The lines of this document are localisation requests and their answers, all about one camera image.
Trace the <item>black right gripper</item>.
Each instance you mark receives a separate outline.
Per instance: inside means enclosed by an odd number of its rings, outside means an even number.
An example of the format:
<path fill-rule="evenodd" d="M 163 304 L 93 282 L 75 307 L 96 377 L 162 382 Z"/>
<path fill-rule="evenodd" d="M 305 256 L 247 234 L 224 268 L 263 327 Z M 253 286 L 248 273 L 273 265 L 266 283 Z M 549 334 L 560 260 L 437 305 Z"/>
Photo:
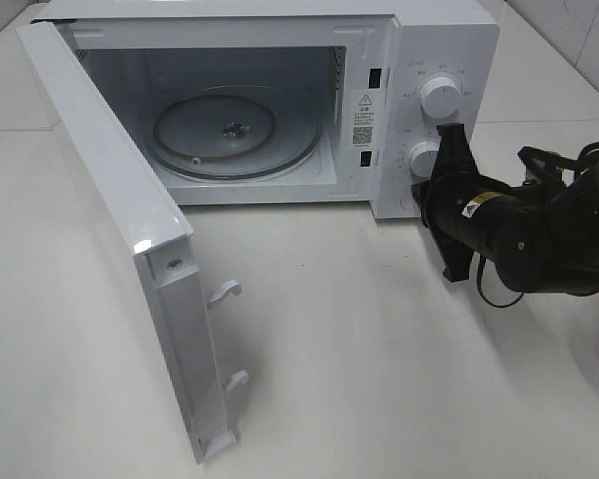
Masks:
<path fill-rule="evenodd" d="M 437 126 L 440 144 L 431 179 L 412 187 L 451 283 L 467 281 L 476 252 L 509 252 L 509 186 L 477 174 L 461 123 Z"/>

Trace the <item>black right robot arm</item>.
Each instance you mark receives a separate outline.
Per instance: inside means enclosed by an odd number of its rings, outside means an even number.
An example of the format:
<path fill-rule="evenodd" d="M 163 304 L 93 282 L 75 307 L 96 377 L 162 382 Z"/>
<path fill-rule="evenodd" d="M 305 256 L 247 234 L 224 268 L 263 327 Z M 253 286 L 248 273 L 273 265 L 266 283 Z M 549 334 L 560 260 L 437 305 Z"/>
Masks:
<path fill-rule="evenodd" d="M 469 279 L 475 255 L 510 290 L 589 296 L 599 292 L 599 142 L 577 159 L 525 146 L 518 187 L 482 175 L 465 151 L 441 155 L 413 186 L 450 282 Z"/>

